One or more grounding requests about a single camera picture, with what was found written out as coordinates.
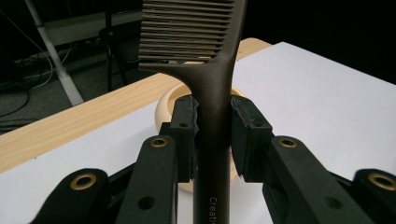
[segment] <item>black comb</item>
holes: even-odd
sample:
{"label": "black comb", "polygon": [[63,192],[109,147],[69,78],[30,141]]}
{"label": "black comb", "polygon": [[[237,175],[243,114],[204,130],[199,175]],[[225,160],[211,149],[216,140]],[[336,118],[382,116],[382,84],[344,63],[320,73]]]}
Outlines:
{"label": "black comb", "polygon": [[196,224],[229,223],[231,88],[246,5],[247,0],[143,0],[139,69],[178,78],[199,104]]}

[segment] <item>cable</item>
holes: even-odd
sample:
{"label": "cable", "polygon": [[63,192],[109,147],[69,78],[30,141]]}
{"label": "cable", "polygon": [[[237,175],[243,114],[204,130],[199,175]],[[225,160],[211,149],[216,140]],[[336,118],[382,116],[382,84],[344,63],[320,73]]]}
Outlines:
{"label": "cable", "polygon": [[[50,73],[50,75],[49,75],[49,78],[44,82],[44,83],[42,83],[42,84],[40,84],[40,85],[37,85],[37,86],[33,86],[32,87],[32,89],[35,89],[35,88],[39,88],[39,87],[42,87],[42,86],[44,86],[44,85],[46,85],[51,79],[52,79],[52,76],[53,76],[53,71],[54,71],[54,68],[53,68],[53,64],[52,64],[52,61],[51,61],[51,59],[50,59],[50,57],[47,55],[47,53],[46,53],[46,51],[44,51],[42,48],[40,48],[40,46],[38,46],[38,44],[29,36],[29,35],[27,35],[11,18],[9,18],[1,9],[0,9],[0,13],[9,21],[9,22],[11,22],[11,24],[19,31],[19,32],[21,32],[21,34],[22,35],[24,35],[30,42],[32,42],[44,55],[46,55],[46,59],[47,59],[47,61],[49,62],[49,66],[50,66],[50,70],[48,71],[48,72],[46,72],[45,74],[39,74],[39,75],[34,75],[34,76],[39,76],[39,77],[41,77],[41,76],[43,76],[43,75],[46,75],[47,73]],[[69,46],[69,50],[67,51],[67,53],[66,53],[66,55],[64,56],[64,58],[63,58],[63,60],[62,60],[62,63],[66,60],[66,58],[67,58],[67,56],[69,55],[69,53],[70,53],[70,50],[71,50],[71,48],[72,48],[72,43],[70,43],[70,46]]]}
{"label": "cable", "polygon": [[[67,50],[66,55],[64,55],[64,58],[62,59],[61,63],[64,63],[64,61],[66,61],[67,57],[68,57],[69,54],[70,54],[70,51],[71,51],[72,47],[73,47],[73,43],[70,43],[69,49]],[[24,77],[24,79],[29,79],[29,78],[34,78],[34,77],[40,77],[40,76],[44,76],[44,75],[49,74],[49,73],[50,73],[50,75],[52,76],[54,70],[55,70],[55,69],[50,69],[48,72],[45,72],[45,73],[43,73],[43,74],[31,75],[31,76],[29,76],[29,77]],[[41,87],[42,85],[45,85],[49,80],[50,80],[50,77],[48,78],[48,80],[47,80],[45,83],[43,83],[43,84],[41,84],[40,86],[37,86],[37,87]]]}
{"label": "cable", "polygon": [[46,84],[51,80],[51,78],[52,78],[52,75],[53,75],[53,67],[51,67],[51,69],[50,69],[50,74],[49,74],[49,77],[47,78],[47,80],[46,80],[44,83],[38,85],[38,83],[40,82],[41,78],[44,76],[43,72],[41,71],[41,66],[39,66],[39,68],[40,68],[39,78],[38,78],[38,80],[36,81],[35,85],[33,85],[33,87],[31,87],[31,89],[35,89],[35,88],[42,87],[42,86],[46,85]]}
{"label": "cable", "polygon": [[[40,64],[40,56],[39,56],[38,54],[37,54],[37,60],[38,60],[38,63]],[[43,77],[43,72],[42,72],[41,64],[40,64],[40,66],[39,66],[39,74],[40,74],[40,75],[38,76],[38,80],[35,81],[35,84],[33,84],[33,85],[29,86],[29,87],[23,86],[23,85],[22,85],[21,83],[19,83],[19,82],[15,82],[15,84],[16,84],[17,86],[23,88],[23,89],[30,90],[30,89],[32,89],[34,86],[36,86],[38,83],[40,83],[40,80],[41,80],[41,78]]]}
{"label": "cable", "polygon": [[26,92],[26,99],[25,99],[24,103],[21,106],[19,106],[18,108],[16,108],[15,110],[12,110],[12,111],[7,112],[5,114],[1,114],[0,118],[8,116],[10,114],[13,114],[13,113],[21,110],[22,108],[24,108],[29,103],[29,101],[30,101],[30,92],[29,92],[29,90],[25,90],[25,92]]}

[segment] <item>black plastic part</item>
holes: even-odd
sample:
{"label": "black plastic part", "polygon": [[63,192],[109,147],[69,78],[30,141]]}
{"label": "black plastic part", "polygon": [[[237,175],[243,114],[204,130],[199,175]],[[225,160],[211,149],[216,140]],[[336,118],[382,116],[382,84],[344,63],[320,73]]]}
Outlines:
{"label": "black plastic part", "polygon": [[177,223],[176,157],[170,136],[153,136],[143,143],[116,223]]}
{"label": "black plastic part", "polygon": [[131,178],[133,171],[134,163],[116,172],[114,175],[108,178],[110,182],[111,202],[107,207],[106,215],[102,223],[110,224],[116,221],[117,215],[120,211],[122,199],[125,195],[125,191],[128,187],[129,179]]}
{"label": "black plastic part", "polygon": [[396,176],[376,169],[359,170],[351,195],[375,223],[396,222]]}
{"label": "black plastic part", "polygon": [[172,136],[177,142],[178,182],[188,183],[193,176],[192,154],[196,127],[196,107],[198,103],[191,95],[175,101],[170,124],[163,124],[160,134]]}
{"label": "black plastic part", "polygon": [[301,141],[274,137],[265,154],[262,192],[274,223],[373,223]]}
{"label": "black plastic part", "polygon": [[264,181],[262,163],[269,146],[271,124],[248,98],[233,95],[232,152],[236,171],[245,182]]}
{"label": "black plastic part", "polygon": [[59,183],[32,223],[101,223],[109,202],[107,174],[78,170]]}

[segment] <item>comb teeth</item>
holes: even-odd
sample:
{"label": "comb teeth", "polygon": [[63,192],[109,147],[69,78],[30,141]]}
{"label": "comb teeth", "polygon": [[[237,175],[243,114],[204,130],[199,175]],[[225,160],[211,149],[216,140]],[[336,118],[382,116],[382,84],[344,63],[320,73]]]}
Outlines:
{"label": "comb teeth", "polygon": [[216,57],[234,0],[144,0],[139,59],[205,63]]}

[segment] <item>wooden table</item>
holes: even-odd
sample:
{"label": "wooden table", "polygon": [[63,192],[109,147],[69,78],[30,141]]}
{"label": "wooden table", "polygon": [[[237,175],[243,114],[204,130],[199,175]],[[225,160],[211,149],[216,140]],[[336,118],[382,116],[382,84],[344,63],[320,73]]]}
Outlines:
{"label": "wooden table", "polygon": [[[237,60],[271,46],[256,38],[241,41]],[[90,133],[157,100],[179,81],[156,74],[0,135],[0,173]]]}

